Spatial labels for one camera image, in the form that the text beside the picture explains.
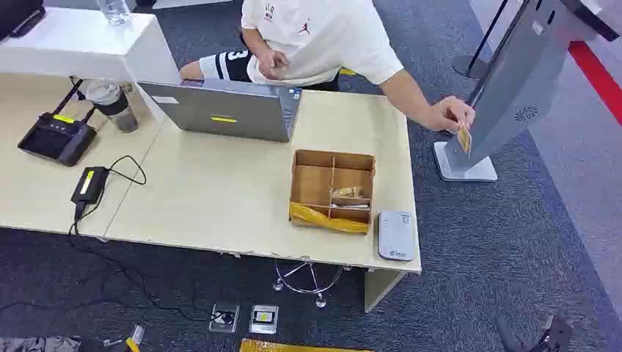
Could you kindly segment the person's right hand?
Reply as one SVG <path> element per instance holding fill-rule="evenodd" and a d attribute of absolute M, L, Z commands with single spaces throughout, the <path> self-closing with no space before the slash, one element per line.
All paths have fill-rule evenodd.
<path fill-rule="evenodd" d="M 258 56 L 260 73 L 269 80 L 281 80 L 289 65 L 286 56 L 270 48 L 262 50 Z"/>

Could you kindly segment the person's left hand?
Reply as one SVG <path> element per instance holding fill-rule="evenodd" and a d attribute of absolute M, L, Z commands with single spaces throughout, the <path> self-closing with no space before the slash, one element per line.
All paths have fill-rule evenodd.
<path fill-rule="evenodd" d="M 475 110 L 461 99 L 449 96 L 429 106 L 421 117 L 420 124 L 432 131 L 457 132 L 470 129 L 475 120 Z"/>

